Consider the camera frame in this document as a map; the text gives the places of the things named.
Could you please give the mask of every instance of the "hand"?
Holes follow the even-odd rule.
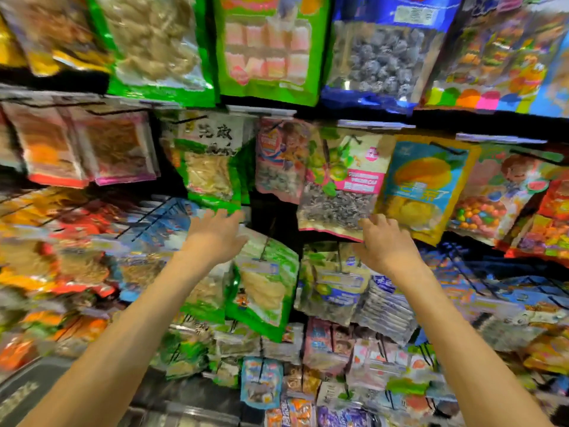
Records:
[[[216,215],[209,209],[201,219],[192,218],[180,256],[188,253],[202,255],[211,267],[230,261],[248,241],[246,236],[237,236],[241,220],[242,211],[228,217],[225,209],[219,209]]]
[[[401,229],[395,219],[386,219],[382,214],[361,219],[364,242],[354,245],[361,261],[375,272],[401,281],[403,272],[424,266],[423,259],[406,229]]]

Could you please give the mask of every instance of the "forearm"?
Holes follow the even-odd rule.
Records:
[[[506,364],[454,307],[426,265],[405,271],[394,282],[402,287],[434,346],[469,427],[551,425]]]
[[[174,257],[118,321],[89,345],[20,427],[115,427],[135,394],[160,339],[211,265],[203,254]],[[180,267],[192,269],[180,281]]]

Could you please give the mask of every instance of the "left arm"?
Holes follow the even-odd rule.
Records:
[[[245,245],[240,212],[192,219],[188,238],[160,275],[56,382],[19,427],[115,427],[160,340],[192,289]]]

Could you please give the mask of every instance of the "pink logo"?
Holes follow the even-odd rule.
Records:
[[[377,149],[375,147],[369,147],[367,153],[365,153],[365,158],[370,162],[375,162],[377,160]]]
[[[249,75],[239,66],[235,66],[231,69],[231,73],[229,75],[231,78],[235,79],[239,85],[247,85],[249,82]]]

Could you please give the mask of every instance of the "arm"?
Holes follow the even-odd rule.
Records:
[[[551,427],[530,394],[447,298],[407,230],[384,215],[362,221],[362,262],[387,275],[424,328],[469,427]]]
[[[115,427],[124,415],[160,339],[196,284],[239,253],[241,213],[192,219],[181,251],[117,322],[56,382],[19,427]]]

